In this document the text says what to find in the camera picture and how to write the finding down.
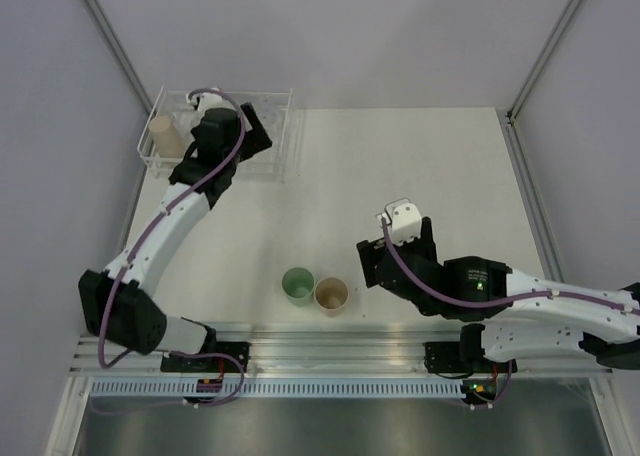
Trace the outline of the short green plastic cup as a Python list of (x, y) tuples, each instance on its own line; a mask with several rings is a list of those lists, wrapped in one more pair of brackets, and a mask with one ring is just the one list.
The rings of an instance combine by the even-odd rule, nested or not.
[(288, 269), (282, 279), (281, 287), (287, 299), (295, 306), (302, 307), (311, 302), (315, 278), (306, 268)]

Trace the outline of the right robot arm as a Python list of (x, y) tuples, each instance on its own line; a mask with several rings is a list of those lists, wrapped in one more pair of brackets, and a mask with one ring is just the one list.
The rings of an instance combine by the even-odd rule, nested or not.
[(459, 321), (459, 364), (560, 354), (589, 355), (605, 368), (639, 368), (639, 286), (589, 289), (526, 274), (478, 256), (440, 262), (429, 218), (406, 242), (389, 219), (377, 240), (356, 246), (367, 287), (411, 303), (424, 317)]

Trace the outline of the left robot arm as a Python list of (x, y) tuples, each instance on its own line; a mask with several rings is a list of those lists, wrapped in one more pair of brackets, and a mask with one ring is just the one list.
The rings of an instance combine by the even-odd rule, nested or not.
[(239, 164), (271, 148), (272, 140), (249, 102), (206, 109), (191, 133), (194, 140), (143, 232), (104, 270), (85, 271), (78, 287), (87, 330), (101, 343), (141, 355), (180, 353), (195, 371), (206, 372), (218, 360), (215, 330), (166, 315), (153, 296), (185, 238), (230, 188)]

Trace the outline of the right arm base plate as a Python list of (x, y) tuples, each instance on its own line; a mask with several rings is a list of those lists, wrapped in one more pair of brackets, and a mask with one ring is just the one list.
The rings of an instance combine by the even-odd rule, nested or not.
[(506, 373), (507, 363), (487, 359), (482, 350), (468, 349), (457, 341), (426, 342), (423, 363), (429, 374), (461, 379), (475, 374)]

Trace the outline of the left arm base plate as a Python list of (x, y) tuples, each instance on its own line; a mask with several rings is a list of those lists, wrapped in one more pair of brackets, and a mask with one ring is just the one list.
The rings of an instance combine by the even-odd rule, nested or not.
[[(250, 360), (251, 344), (247, 341), (221, 341), (217, 343), (216, 350), (226, 355), (242, 367), (247, 369)], [(239, 374), (238, 366), (227, 358), (220, 356), (207, 358), (185, 358), (175, 355), (165, 355), (160, 364), (162, 373), (202, 373), (202, 374)]]

